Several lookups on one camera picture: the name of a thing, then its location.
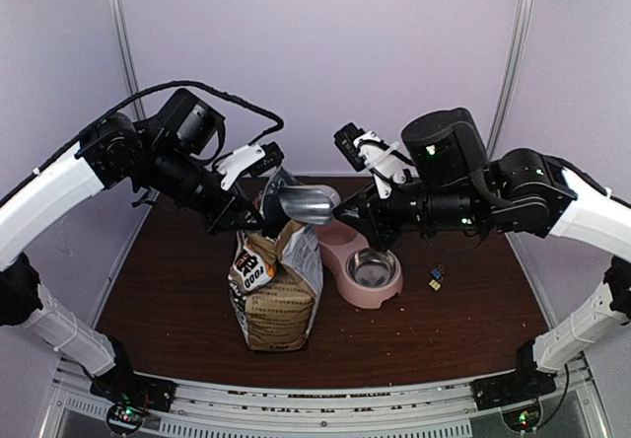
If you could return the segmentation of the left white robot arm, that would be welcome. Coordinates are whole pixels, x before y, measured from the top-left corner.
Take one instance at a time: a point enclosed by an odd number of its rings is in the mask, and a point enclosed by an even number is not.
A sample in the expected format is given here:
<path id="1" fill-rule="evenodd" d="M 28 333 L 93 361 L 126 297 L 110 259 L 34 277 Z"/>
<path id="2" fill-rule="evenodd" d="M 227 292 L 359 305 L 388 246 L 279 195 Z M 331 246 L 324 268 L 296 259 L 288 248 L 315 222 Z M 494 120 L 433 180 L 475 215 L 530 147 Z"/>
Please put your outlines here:
<path id="1" fill-rule="evenodd" d="M 200 215 L 209 234 L 258 227 L 261 216 L 239 187 L 282 155 L 256 136 L 224 149 L 224 117 L 203 100 L 208 87 L 172 81 L 171 96 L 152 116 L 132 120 L 116 105 L 89 123 L 1 201 L 1 323 L 38 336 L 74 359 L 95 386 L 133 402 L 142 383 L 124 346 L 91 328 L 47 286 L 100 284 L 110 258 L 105 239 L 123 223 L 97 197 L 122 183 Z"/>

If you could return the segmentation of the pink double pet bowl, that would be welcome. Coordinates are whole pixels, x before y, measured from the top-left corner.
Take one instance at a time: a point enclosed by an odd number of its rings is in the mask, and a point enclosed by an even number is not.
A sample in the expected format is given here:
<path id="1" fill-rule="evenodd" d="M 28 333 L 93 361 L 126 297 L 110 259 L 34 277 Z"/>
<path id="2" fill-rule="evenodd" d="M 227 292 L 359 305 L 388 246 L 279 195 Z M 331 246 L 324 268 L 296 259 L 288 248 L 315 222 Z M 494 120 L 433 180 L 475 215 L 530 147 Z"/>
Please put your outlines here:
<path id="1" fill-rule="evenodd" d="M 401 294 L 402 267 L 392 252 L 370 248 L 363 235 L 338 221 L 316 226 L 315 232 L 322 262 L 346 302 L 360 309 L 375 310 Z"/>

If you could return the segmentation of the dog food bag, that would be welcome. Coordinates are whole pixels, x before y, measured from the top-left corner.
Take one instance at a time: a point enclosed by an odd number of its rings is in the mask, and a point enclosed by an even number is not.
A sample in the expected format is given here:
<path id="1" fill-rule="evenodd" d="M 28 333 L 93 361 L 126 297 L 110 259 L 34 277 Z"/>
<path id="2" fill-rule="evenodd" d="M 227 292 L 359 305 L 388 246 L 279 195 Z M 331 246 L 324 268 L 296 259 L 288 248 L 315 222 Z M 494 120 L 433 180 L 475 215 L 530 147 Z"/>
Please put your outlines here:
<path id="1" fill-rule="evenodd" d="M 238 231 L 228 271 L 231 304 L 246 347 L 290 352 L 308 341 L 323 290 L 323 265 L 316 227 L 283 218 L 279 189 L 300 182 L 275 170 L 254 206 L 272 227 Z"/>

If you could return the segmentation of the metal food scoop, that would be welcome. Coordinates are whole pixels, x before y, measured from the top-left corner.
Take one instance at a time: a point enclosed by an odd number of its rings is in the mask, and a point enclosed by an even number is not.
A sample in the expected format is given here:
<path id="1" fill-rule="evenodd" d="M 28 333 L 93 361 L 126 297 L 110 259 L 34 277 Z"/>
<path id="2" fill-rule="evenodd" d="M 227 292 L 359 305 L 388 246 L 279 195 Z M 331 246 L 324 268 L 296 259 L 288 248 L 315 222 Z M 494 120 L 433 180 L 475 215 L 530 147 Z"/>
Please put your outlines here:
<path id="1" fill-rule="evenodd" d="M 326 225 L 334 220 L 333 211 L 341 203 L 341 197 L 329 185 L 286 185 L 279 190 L 279 202 L 290 219 Z"/>

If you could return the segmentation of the gold binder clip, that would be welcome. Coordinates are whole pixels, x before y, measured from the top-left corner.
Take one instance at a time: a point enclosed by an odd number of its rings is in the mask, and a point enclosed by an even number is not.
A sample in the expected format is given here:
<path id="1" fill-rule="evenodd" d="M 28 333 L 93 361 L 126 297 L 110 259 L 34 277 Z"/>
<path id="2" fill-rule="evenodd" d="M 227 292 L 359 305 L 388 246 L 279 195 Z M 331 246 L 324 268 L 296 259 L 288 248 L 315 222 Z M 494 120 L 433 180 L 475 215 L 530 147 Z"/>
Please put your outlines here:
<path id="1" fill-rule="evenodd" d="M 439 291 L 439 290 L 441 289 L 441 287 L 442 287 L 442 284 L 441 284 L 440 282 L 436 281 L 436 280 L 431 280 L 431 281 L 429 282 L 429 286 L 430 286 L 433 290 L 435 290 L 435 291 Z"/>

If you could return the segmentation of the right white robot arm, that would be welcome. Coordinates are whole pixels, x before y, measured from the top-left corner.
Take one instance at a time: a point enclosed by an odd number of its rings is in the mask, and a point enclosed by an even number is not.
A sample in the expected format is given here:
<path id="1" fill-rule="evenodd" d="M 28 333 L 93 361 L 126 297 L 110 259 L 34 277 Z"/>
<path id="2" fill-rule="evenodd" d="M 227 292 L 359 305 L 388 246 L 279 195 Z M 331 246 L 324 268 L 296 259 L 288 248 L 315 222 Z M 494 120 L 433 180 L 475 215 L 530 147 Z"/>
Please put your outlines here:
<path id="1" fill-rule="evenodd" d="M 630 319 L 630 206 L 562 158 L 518 148 L 490 160 L 471 113 L 441 109 L 408 123 L 402 147 L 346 124 L 334 143 L 372 181 L 345 199 L 335 218 L 380 251 L 407 231 L 423 239 L 460 231 L 573 239 L 611 256 L 594 294 L 550 332 L 523 345 L 506 378 L 527 399 L 609 328 Z"/>

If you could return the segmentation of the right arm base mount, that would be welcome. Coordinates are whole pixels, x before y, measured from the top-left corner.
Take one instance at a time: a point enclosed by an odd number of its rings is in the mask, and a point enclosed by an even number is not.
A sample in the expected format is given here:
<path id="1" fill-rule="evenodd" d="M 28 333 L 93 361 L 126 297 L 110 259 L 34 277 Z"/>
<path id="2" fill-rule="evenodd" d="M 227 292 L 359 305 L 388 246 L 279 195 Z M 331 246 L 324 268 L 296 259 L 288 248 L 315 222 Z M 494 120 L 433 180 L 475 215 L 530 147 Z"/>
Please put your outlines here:
<path id="1" fill-rule="evenodd" d="M 556 376 L 519 363 L 514 371 L 476 379 L 470 387 L 478 411 L 499 408 L 504 425 L 524 435 L 544 424 L 540 399 L 557 390 Z"/>

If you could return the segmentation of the blue binder clip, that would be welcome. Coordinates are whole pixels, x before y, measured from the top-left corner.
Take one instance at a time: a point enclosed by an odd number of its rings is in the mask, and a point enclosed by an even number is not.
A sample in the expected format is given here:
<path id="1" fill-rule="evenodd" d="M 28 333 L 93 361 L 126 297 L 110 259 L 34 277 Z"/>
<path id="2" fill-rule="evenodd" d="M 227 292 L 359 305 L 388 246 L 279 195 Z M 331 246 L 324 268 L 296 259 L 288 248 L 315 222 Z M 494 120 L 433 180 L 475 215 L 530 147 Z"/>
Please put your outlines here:
<path id="1" fill-rule="evenodd" d="M 431 270 L 432 278 L 436 281 L 441 281 L 443 279 L 444 267 L 439 265 Z"/>

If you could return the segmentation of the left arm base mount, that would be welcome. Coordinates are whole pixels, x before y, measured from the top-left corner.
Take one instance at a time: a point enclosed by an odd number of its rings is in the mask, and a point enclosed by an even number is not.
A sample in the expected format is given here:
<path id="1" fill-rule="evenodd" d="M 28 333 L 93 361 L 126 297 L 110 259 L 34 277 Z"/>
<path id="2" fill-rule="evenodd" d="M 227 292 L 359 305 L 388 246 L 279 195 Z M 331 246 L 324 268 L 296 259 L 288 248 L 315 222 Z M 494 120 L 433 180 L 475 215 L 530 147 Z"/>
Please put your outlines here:
<path id="1" fill-rule="evenodd" d="M 129 436 L 147 425 L 157 425 L 157 412 L 169 412 L 175 399 L 176 383 L 166 379 L 138 375 L 137 391 L 115 392 L 100 378 L 91 378 L 90 393 L 107 399 L 105 425 L 118 436 Z"/>

